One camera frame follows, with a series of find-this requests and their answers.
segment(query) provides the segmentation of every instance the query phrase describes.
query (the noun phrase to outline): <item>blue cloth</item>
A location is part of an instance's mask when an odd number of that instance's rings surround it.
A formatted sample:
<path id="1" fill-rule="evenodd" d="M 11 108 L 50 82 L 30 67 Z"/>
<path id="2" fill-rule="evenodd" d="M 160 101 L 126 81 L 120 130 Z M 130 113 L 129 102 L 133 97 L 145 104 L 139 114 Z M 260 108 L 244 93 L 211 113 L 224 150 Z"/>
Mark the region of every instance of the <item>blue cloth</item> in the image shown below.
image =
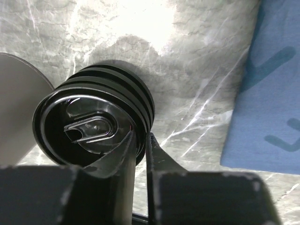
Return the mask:
<path id="1" fill-rule="evenodd" d="M 262 0 L 221 165 L 300 174 L 300 0 Z"/>

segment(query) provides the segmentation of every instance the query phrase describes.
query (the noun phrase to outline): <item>blue fabric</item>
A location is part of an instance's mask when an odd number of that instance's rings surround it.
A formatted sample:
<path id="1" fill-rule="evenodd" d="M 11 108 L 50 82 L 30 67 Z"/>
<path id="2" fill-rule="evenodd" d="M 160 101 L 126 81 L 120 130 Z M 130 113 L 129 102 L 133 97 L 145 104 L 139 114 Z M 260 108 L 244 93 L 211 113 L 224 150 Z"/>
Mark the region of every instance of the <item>blue fabric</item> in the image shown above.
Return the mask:
<path id="1" fill-rule="evenodd" d="M 300 174 L 300 0 L 262 0 L 221 165 Z"/>

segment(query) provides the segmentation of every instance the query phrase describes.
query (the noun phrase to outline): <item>marble surface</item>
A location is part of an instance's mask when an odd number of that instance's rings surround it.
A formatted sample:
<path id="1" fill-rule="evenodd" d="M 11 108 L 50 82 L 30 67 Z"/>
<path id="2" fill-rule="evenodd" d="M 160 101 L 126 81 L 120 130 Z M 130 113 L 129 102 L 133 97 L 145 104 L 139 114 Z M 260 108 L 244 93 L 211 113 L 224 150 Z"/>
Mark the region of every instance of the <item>marble surface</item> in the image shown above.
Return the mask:
<path id="1" fill-rule="evenodd" d="M 54 86 L 101 60 L 132 65 L 156 104 L 152 132 L 189 170 L 219 165 L 259 0 L 0 0 L 0 52 Z M 35 147 L 21 165 L 53 165 Z M 146 164 L 134 211 L 147 214 Z M 300 176 L 256 172 L 285 225 L 300 225 Z"/>

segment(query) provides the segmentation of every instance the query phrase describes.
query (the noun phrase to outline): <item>can pull tab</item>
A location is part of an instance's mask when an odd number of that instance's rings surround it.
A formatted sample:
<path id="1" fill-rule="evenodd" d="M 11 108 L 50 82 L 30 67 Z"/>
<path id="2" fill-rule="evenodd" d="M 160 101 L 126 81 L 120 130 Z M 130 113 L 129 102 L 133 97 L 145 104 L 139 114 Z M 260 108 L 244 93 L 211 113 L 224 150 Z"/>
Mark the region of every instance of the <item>can pull tab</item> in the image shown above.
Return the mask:
<path id="1" fill-rule="evenodd" d="M 93 116 L 66 125 L 64 132 L 72 143 L 92 143 L 113 137 L 116 130 L 106 117 Z"/>

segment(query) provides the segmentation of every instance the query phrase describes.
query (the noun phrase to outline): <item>gray round object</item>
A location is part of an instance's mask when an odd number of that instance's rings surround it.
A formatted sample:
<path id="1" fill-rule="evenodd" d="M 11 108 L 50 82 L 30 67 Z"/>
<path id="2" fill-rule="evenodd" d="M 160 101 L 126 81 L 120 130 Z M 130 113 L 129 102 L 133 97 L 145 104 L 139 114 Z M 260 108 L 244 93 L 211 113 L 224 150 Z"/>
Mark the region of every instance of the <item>gray round object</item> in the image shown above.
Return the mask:
<path id="1" fill-rule="evenodd" d="M 36 145 L 32 116 L 53 86 L 14 55 L 0 53 L 0 68 L 0 165 L 14 165 Z"/>

